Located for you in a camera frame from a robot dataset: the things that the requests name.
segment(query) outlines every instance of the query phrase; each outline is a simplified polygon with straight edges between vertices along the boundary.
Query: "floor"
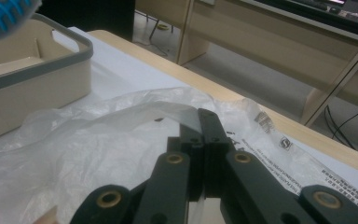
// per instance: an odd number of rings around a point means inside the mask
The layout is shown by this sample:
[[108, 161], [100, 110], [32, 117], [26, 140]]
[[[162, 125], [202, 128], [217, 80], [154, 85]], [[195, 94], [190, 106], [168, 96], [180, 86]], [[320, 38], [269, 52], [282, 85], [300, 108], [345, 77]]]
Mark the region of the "floor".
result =
[[[172, 31], [169, 24], [160, 21], [159, 24], [168, 29], [156, 29], [151, 36], [155, 24], [155, 19], [135, 13], [133, 42], [174, 61], [180, 30], [173, 27]], [[312, 89], [311, 86], [215, 44], [211, 44], [204, 55], [183, 66], [296, 121], [300, 120], [306, 97]], [[358, 113], [357, 106], [338, 98], [333, 100], [329, 108], [337, 126]], [[328, 113], [326, 115], [319, 116], [311, 128], [332, 137], [333, 132], [326, 125], [328, 119], [332, 126], [331, 119]], [[345, 123], [340, 130], [358, 150], [358, 116]]]

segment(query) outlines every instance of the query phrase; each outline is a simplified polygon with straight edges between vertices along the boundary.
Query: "metal part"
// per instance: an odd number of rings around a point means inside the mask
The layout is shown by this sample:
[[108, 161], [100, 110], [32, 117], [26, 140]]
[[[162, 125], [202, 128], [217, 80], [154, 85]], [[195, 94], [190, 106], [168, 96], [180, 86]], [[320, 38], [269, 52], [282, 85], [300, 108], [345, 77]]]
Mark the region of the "metal part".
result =
[[181, 125], [169, 137], [151, 177], [128, 191], [109, 185], [94, 190], [71, 223], [187, 223], [189, 201], [205, 187], [220, 197], [226, 223], [358, 223], [358, 206], [323, 186], [284, 189], [252, 154], [234, 149], [217, 115], [199, 109], [202, 133]]

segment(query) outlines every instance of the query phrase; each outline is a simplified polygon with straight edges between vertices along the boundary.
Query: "brass insert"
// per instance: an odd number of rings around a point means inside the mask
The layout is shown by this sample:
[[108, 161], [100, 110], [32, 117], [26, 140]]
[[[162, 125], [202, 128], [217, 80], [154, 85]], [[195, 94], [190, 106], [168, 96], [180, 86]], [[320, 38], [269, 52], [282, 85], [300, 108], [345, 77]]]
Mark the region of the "brass insert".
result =
[[324, 207], [338, 209], [341, 207], [341, 201], [334, 195], [331, 195], [327, 192], [316, 191], [313, 193], [313, 199], [316, 202], [323, 205]]
[[97, 204], [101, 208], [116, 206], [121, 201], [121, 194], [117, 190], [109, 190], [98, 197]]
[[235, 161], [246, 163], [251, 161], [251, 157], [246, 154], [237, 153], [235, 154]]
[[177, 154], [172, 154], [167, 157], [167, 162], [177, 164], [183, 161], [183, 157]]

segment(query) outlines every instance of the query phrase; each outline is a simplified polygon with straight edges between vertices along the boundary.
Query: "transparent plastic sheet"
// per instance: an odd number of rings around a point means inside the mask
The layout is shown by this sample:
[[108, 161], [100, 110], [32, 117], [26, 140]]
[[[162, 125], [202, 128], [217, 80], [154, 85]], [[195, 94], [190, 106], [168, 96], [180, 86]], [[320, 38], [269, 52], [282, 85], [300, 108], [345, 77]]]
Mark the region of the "transparent plastic sheet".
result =
[[237, 150], [254, 153], [288, 190], [298, 194], [308, 185], [343, 185], [350, 196], [358, 194], [275, 131], [255, 102], [219, 102], [176, 88], [30, 115], [14, 139], [0, 147], [0, 223], [32, 223], [55, 205], [59, 222], [68, 223], [94, 189], [134, 188], [150, 177], [167, 137], [178, 136], [178, 122], [200, 129], [193, 107], [215, 112]]

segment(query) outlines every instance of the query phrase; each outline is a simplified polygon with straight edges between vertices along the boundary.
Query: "beige plastic tray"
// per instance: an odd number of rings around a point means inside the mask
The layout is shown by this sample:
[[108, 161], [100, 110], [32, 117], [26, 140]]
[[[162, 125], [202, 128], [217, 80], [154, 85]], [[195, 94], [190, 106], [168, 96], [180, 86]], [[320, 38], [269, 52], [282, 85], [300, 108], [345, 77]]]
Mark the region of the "beige plastic tray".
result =
[[[64, 36], [67, 44], [57, 42]], [[54, 21], [34, 15], [0, 40], [0, 134], [43, 108], [61, 107], [90, 92], [92, 44]]]

